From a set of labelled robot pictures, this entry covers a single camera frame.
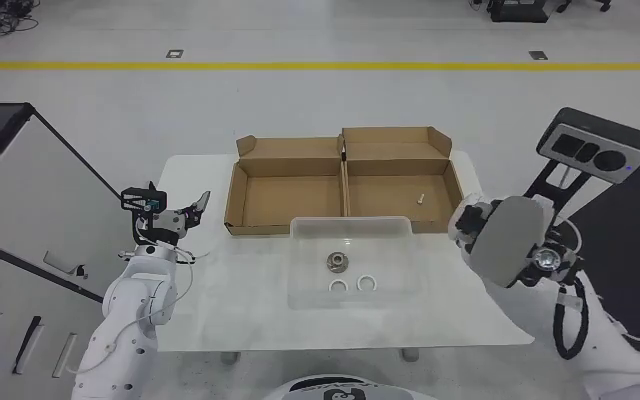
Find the table leg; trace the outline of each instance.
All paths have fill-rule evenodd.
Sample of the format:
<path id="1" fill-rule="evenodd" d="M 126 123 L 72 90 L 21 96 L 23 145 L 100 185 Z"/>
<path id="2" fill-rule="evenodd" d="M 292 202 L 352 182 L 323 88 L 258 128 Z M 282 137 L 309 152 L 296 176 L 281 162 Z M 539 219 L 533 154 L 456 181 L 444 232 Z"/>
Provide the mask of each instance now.
<path id="1" fill-rule="evenodd" d="M 420 359 L 420 349 L 417 348 L 406 348 L 400 349 L 400 356 L 406 362 L 416 362 Z"/>
<path id="2" fill-rule="evenodd" d="M 240 358 L 240 352 L 238 351 L 223 351 L 220 353 L 220 361 L 224 365 L 233 365 Z"/>

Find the open cardboard box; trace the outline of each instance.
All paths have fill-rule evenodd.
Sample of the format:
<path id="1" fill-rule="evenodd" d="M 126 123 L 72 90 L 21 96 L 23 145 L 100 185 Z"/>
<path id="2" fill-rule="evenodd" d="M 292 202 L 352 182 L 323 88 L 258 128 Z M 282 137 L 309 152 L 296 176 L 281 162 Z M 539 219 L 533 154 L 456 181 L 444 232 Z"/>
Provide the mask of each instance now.
<path id="1" fill-rule="evenodd" d="M 451 139 L 432 127 L 236 143 L 225 213 L 232 235 L 288 234 L 295 217 L 351 216 L 406 216 L 414 233 L 446 232 L 462 200 Z"/>
<path id="2" fill-rule="evenodd" d="M 347 215 L 406 216 L 414 233 L 447 231 L 462 200 L 449 137 L 433 127 L 345 128 L 342 135 Z"/>
<path id="3" fill-rule="evenodd" d="M 342 136 L 236 144 L 224 222 L 232 235 L 288 234 L 295 217 L 347 216 Z"/>

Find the floor marking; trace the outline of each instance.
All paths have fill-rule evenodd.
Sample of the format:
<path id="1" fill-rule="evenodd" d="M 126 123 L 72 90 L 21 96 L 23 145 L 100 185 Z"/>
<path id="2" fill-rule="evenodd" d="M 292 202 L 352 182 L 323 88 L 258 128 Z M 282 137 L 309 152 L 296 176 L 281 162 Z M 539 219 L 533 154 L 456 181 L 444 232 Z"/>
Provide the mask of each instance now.
<path id="1" fill-rule="evenodd" d="M 184 54 L 182 49 L 169 50 L 165 58 L 182 58 L 182 54 Z"/>
<path id="2" fill-rule="evenodd" d="M 471 63 L 403 61 L 327 62 L 101 62 L 101 61 L 0 61 L 1 70 L 101 70 L 101 71 L 640 71 L 631 63 Z"/>
<path id="3" fill-rule="evenodd" d="M 531 56 L 531 58 L 533 58 L 536 61 L 547 61 L 549 59 L 549 57 L 547 57 L 544 51 L 540 51 L 540 50 L 530 51 L 529 55 Z"/>

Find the camera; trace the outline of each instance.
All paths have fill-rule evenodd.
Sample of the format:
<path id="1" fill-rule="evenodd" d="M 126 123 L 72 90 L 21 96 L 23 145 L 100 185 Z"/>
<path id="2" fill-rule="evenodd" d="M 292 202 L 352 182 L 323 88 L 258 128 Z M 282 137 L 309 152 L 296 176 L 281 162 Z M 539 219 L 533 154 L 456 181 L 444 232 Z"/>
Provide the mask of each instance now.
<path id="1" fill-rule="evenodd" d="M 640 131 L 563 108 L 540 139 L 538 154 L 611 183 L 640 167 Z"/>

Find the white panel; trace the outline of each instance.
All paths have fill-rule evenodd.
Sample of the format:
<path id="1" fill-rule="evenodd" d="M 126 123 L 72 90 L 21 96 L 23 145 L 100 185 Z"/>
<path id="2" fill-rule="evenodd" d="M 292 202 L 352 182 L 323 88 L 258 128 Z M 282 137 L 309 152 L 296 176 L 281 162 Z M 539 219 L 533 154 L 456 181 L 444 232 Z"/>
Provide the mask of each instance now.
<path id="1" fill-rule="evenodd" d="M 0 248 L 102 296 L 134 246 L 130 214 L 39 119 L 0 156 L 0 188 Z"/>
<path id="2" fill-rule="evenodd" d="M 60 378 L 66 371 L 66 368 L 68 368 L 67 363 L 69 362 L 69 356 L 73 352 L 77 340 L 78 335 L 76 333 L 69 333 L 67 341 L 60 352 L 60 358 L 58 358 L 56 368 L 53 370 L 53 374 L 51 374 L 53 378 Z"/>
<path id="3" fill-rule="evenodd" d="M 13 368 L 14 374 L 23 375 L 25 373 L 27 366 L 29 365 L 29 361 L 31 361 L 31 356 L 40 343 L 40 336 L 42 336 L 42 332 L 44 332 L 44 325 L 42 324 L 29 327 L 23 340 L 24 349 L 22 352 L 19 352 L 18 357 L 16 357 L 15 367 Z"/>
<path id="4" fill-rule="evenodd" d="M 74 376 L 53 373 L 70 333 L 77 334 L 68 365 L 77 367 L 90 335 L 102 321 L 100 304 L 0 261 L 0 398 L 63 400 Z M 16 355 L 34 316 L 42 330 L 22 375 L 12 374 Z"/>

